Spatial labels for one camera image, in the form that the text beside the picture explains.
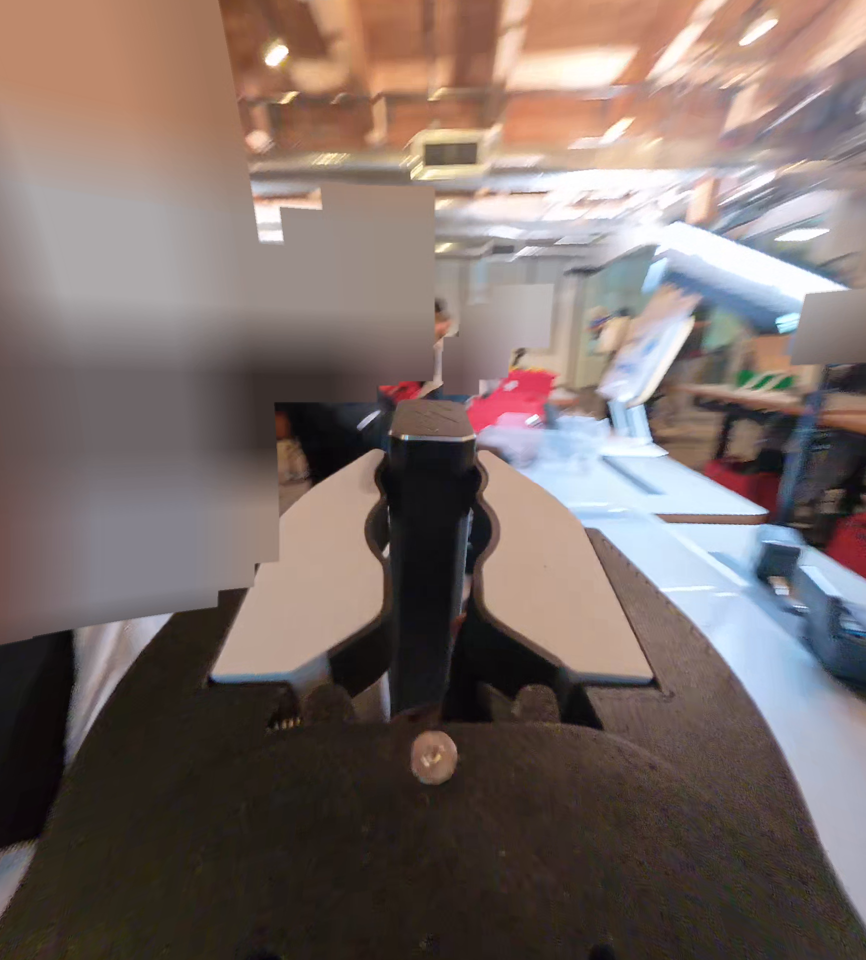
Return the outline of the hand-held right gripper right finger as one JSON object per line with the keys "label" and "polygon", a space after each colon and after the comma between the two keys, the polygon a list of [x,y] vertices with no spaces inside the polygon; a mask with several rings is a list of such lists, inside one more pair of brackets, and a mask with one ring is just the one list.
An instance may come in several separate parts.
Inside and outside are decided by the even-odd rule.
{"label": "hand-held right gripper right finger", "polygon": [[492,452],[478,454],[476,508],[488,539],[471,579],[466,663],[478,681],[513,697],[526,686],[556,693],[636,690],[652,665],[582,521]]}

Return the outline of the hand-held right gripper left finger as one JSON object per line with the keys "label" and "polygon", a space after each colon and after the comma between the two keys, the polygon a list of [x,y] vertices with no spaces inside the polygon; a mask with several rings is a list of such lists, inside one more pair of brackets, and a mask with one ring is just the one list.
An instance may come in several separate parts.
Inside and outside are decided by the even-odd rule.
{"label": "hand-held right gripper left finger", "polygon": [[379,450],[311,487],[280,518],[279,556],[260,564],[214,662],[218,685],[284,682],[302,691],[331,655],[374,627],[386,570],[379,534]]}

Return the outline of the black usb hub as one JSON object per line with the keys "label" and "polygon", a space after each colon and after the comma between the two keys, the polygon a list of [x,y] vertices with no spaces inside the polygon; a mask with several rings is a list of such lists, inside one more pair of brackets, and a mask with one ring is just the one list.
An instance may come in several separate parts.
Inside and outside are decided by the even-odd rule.
{"label": "black usb hub", "polygon": [[481,485],[466,408],[427,398],[400,403],[380,483],[390,538],[391,711],[411,714],[439,704],[450,677]]}

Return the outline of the red storage bin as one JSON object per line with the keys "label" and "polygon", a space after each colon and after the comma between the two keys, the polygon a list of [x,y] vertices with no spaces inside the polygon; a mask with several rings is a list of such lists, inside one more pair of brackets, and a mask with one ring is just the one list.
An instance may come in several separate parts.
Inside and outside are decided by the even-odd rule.
{"label": "red storage bin", "polygon": [[475,434],[494,426],[541,428],[558,375],[537,367],[513,368],[486,394],[476,395],[466,408]]}

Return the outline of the small grey device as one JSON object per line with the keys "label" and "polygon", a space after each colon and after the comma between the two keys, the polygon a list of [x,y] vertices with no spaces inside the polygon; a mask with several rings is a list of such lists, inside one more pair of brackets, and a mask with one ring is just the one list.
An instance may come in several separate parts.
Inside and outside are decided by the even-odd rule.
{"label": "small grey device", "polygon": [[755,580],[774,594],[789,594],[806,545],[795,528],[781,524],[759,526],[752,557]]}

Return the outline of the white printed banner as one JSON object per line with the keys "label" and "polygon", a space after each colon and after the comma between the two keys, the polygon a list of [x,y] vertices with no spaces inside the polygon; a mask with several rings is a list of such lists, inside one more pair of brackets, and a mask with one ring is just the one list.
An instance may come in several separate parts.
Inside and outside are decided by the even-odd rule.
{"label": "white printed banner", "polygon": [[661,286],[633,318],[596,388],[607,403],[628,409],[648,402],[693,330],[702,295]]}

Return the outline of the grey label printer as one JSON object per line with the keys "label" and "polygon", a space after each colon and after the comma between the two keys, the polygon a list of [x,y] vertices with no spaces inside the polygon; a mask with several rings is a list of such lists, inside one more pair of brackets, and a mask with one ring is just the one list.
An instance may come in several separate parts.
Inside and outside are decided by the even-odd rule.
{"label": "grey label printer", "polygon": [[848,600],[816,566],[799,565],[792,594],[802,637],[834,678],[866,688],[866,607]]}

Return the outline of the black shirt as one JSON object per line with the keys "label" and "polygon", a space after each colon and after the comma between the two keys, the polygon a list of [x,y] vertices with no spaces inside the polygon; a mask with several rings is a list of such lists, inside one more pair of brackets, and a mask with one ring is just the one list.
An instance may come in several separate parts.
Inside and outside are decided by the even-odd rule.
{"label": "black shirt", "polygon": [[0,645],[0,849],[37,839],[65,769],[74,633]]}

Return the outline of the wooden office desk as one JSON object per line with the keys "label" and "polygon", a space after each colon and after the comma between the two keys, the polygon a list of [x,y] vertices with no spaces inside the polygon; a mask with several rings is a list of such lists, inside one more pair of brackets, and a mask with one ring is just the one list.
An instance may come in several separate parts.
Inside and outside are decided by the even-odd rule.
{"label": "wooden office desk", "polygon": [[[688,384],[677,387],[676,392],[704,410],[748,419],[760,415],[798,419],[805,413],[807,404],[804,397],[788,390],[752,390],[725,385]],[[866,436],[866,397],[828,392],[823,401],[818,425],[825,429]]]}

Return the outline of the white led light panel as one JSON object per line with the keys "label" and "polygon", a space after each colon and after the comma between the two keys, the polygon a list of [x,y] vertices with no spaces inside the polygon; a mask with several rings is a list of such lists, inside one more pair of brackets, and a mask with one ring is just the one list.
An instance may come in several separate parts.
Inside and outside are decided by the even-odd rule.
{"label": "white led light panel", "polygon": [[685,222],[659,230],[654,260],[662,268],[660,284],[699,296],[759,335],[794,332],[808,295],[847,290],[818,273]]}

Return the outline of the white ceiling vent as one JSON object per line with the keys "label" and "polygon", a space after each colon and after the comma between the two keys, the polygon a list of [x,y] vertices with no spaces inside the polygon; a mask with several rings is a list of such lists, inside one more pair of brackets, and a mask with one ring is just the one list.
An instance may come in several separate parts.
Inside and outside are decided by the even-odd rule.
{"label": "white ceiling vent", "polygon": [[493,127],[423,129],[406,147],[410,178],[441,182],[481,177],[490,169],[497,137]]}

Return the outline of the silver air duct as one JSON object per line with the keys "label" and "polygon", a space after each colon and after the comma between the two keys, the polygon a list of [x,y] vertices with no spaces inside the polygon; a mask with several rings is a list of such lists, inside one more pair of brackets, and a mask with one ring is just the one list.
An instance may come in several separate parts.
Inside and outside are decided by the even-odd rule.
{"label": "silver air duct", "polygon": [[247,160],[256,184],[327,182],[402,186],[412,182],[413,162],[396,151],[307,151],[278,153]]}

